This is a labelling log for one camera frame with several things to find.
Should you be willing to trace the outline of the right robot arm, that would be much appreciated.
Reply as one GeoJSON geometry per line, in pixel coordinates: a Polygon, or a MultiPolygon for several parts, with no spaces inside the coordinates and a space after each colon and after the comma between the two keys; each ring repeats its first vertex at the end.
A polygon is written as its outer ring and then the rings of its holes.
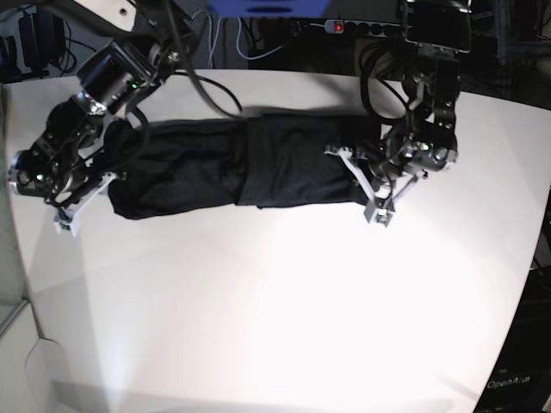
{"type": "Polygon", "coordinates": [[[44,132],[17,152],[8,182],[16,194],[41,198],[58,232],[77,234],[82,211],[147,146],[151,128],[139,104],[170,77],[185,75],[216,113],[191,55],[192,19],[173,1],[42,1],[40,6],[107,37],[79,69],[80,90],[48,115],[44,132]]]}

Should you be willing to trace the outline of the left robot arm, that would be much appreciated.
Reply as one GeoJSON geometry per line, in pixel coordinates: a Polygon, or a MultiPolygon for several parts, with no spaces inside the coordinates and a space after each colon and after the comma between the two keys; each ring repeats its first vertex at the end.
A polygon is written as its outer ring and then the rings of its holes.
{"type": "Polygon", "coordinates": [[[395,205],[430,172],[447,169],[458,158],[455,104],[460,94],[459,56],[471,50],[469,1],[403,1],[400,28],[358,54],[361,100],[367,114],[389,131],[374,148],[326,146],[339,157],[367,197],[365,219],[389,225],[395,205]],[[401,72],[404,92],[391,93],[404,114],[379,114],[368,84],[401,72]]]}

